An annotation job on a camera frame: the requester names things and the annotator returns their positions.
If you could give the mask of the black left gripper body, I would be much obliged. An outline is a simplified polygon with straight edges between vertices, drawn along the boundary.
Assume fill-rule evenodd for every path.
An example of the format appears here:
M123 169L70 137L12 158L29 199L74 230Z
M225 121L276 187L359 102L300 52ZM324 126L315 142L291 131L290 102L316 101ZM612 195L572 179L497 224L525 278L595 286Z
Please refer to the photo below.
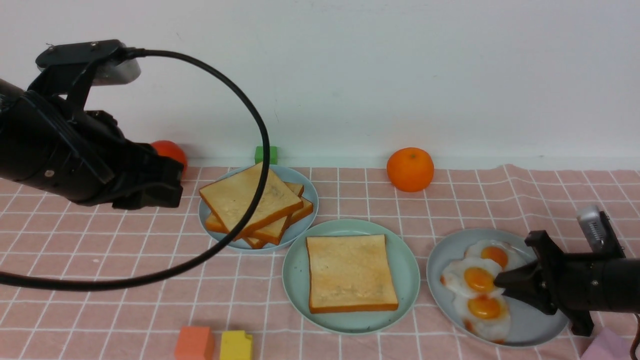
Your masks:
M1 97L0 173L82 207L177 208L185 166L126 139L105 111L26 91Z

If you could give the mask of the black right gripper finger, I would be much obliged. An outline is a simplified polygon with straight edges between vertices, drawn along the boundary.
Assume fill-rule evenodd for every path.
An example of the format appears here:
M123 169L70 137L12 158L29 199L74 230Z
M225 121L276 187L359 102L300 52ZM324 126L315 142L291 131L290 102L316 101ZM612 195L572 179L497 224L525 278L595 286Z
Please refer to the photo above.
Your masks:
M548 289L542 269L537 262L498 274L494 285L504 289L506 297L530 305L539 312L548 314Z

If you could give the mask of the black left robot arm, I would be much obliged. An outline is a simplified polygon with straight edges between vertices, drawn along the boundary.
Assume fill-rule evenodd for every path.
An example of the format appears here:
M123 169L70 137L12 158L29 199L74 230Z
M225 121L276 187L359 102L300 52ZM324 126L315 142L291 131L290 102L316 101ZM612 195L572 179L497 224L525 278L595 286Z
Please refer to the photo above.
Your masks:
M1 82L1 178L82 207L177 208L185 166L126 139L106 111Z

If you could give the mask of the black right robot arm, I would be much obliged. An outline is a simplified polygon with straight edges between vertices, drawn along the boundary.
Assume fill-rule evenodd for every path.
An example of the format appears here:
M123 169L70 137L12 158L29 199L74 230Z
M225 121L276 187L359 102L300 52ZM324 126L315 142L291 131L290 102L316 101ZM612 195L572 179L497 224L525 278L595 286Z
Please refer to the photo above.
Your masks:
M535 261L494 280L505 296L546 315L562 312L579 337L592 335L591 312L638 314L639 260L626 257L615 235L592 252L565 252L544 230L531 231L525 244Z

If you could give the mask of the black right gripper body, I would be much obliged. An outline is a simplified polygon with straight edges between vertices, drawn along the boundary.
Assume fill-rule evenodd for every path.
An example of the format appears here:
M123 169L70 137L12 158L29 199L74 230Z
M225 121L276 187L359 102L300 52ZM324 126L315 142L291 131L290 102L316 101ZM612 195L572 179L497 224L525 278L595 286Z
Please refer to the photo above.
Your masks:
M595 253L566 253L545 230L528 233L525 244L537 258L546 291L553 305L571 323L570 331L578 337L594 332L591 312L601 305L601 260Z

